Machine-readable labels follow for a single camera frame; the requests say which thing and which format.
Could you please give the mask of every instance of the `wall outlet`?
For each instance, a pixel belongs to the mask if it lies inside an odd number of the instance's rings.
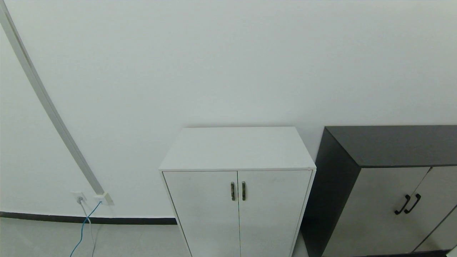
[[[99,194],[95,195],[94,199],[95,199],[95,201],[97,201],[97,204],[98,204],[98,202],[101,202],[101,204],[103,204],[103,205],[114,205],[113,200],[111,199],[111,196],[107,192],[105,192],[102,195],[99,195]]]
[[[80,191],[71,191],[71,194],[75,198],[76,201],[78,201],[78,197],[82,197],[83,201],[87,201],[86,197],[84,196],[83,192]]]

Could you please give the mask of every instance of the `white cabinet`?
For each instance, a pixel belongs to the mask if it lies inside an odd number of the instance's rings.
[[[186,128],[159,168],[192,257],[289,257],[314,163],[294,127]]]

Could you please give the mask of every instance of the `cabinet handle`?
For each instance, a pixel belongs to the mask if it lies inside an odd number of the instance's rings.
[[[243,195],[243,201],[246,201],[246,182],[241,182],[241,187],[243,188],[242,195]]]
[[[416,194],[416,198],[417,198],[417,199],[416,199],[416,202],[414,203],[413,207],[411,207],[411,209],[409,209],[409,210],[404,210],[404,212],[405,212],[406,214],[410,213],[410,212],[414,209],[414,207],[416,207],[416,204],[417,204],[417,203],[419,202],[419,200],[420,200],[420,194],[417,193],[417,194]]]
[[[404,203],[404,205],[401,208],[401,210],[395,211],[396,215],[400,214],[403,211],[403,209],[406,207],[406,205],[409,203],[409,201],[411,200],[411,197],[409,195],[405,195],[405,197],[406,197],[406,202]]]
[[[230,190],[232,191],[232,201],[235,200],[235,182],[230,183]]]

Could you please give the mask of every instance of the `gray cabinet door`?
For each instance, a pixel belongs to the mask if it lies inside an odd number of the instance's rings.
[[[434,167],[425,176],[414,193],[421,196],[420,201],[407,214],[417,223],[414,228],[418,237],[424,239],[454,209],[457,204],[456,185],[455,166]],[[415,252],[451,249],[456,244],[457,211],[454,210]]]
[[[428,167],[362,169],[349,195],[325,257],[356,257],[412,252],[417,223],[400,210],[427,174]]]
[[[452,249],[457,245],[457,210],[441,223],[415,252]]]

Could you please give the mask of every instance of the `black baseboard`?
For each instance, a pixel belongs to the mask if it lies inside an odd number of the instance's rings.
[[[39,220],[52,222],[83,223],[85,217],[41,215],[14,212],[0,212],[1,218]],[[116,225],[176,225],[175,218],[90,218],[92,224]]]
[[[430,251],[430,252],[412,252],[412,253],[405,253],[405,254],[395,254],[395,255],[376,255],[376,256],[369,256],[369,257],[446,257],[446,254],[450,250],[437,250],[437,251]]]

